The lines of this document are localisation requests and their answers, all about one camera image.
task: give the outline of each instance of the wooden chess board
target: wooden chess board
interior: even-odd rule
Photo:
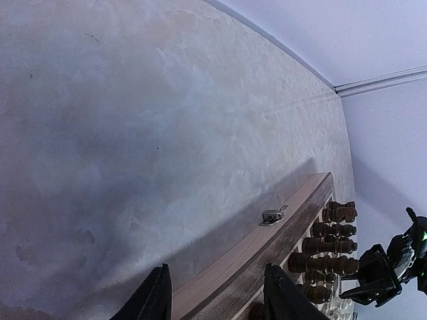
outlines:
[[[284,203],[287,209],[282,221],[255,228],[217,261],[173,292],[172,319],[247,320],[252,306],[263,302],[264,268],[268,263],[279,264],[291,279],[302,283],[302,274],[288,271],[288,258],[292,252],[302,252],[302,241],[312,236],[312,225],[322,221],[322,210],[332,200],[332,175],[312,175]],[[337,277],[334,285],[328,285],[328,288],[333,291],[331,302],[316,305],[326,315],[343,304],[338,301],[342,288],[340,278]],[[339,310],[342,315],[333,319],[351,319],[352,309],[353,305],[350,305],[346,310]]]

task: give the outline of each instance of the light wooden board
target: light wooden board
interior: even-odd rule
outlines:
[[[242,309],[262,298],[265,265],[283,264],[333,193],[330,173],[312,175],[284,203],[288,209],[283,221],[255,228],[173,292],[172,319],[245,319]]]

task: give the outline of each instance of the metal hinge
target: metal hinge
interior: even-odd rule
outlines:
[[[285,210],[288,207],[288,205],[282,205],[278,210],[264,211],[262,213],[262,223],[260,225],[263,227],[271,227],[277,222],[280,222],[285,217]]]

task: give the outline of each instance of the white wall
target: white wall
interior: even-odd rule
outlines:
[[[406,207],[427,215],[427,82],[342,99],[354,166],[360,254],[411,226]],[[426,318],[416,280],[381,308],[357,307],[362,320]]]
[[[218,1],[335,86],[427,65],[423,0]]]
[[[354,198],[340,98],[203,1],[3,1],[0,44],[2,320],[176,288],[309,173]]]

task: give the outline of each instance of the pawn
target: pawn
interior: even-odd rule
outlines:
[[[327,225],[323,222],[316,222],[313,224],[313,236],[315,238],[322,238],[327,235],[334,235],[336,237],[351,237],[357,234],[357,227],[353,225],[341,225],[339,223],[335,225]]]
[[[317,271],[308,271],[304,277],[306,283],[310,285],[315,285],[316,283],[335,283],[336,275],[333,273],[328,273],[323,275]]]
[[[350,238],[349,237],[340,237],[340,238],[337,238],[334,235],[327,235],[326,237],[324,237],[323,242],[331,243],[331,242],[335,242],[337,240],[340,240],[340,241],[350,241]]]
[[[351,299],[338,298],[338,302],[337,302],[336,306],[339,310],[345,311],[352,305],[352,303],[353,303],[353,301]]]
[[[352,320],[352,315],[350,313],[341,313],[337,309],[328,316],[331,320]]]
[[[330,302],[332,299],[332,290],[325,287],[311,285],[297,285],[310,302],[319,305],[321,303]]]

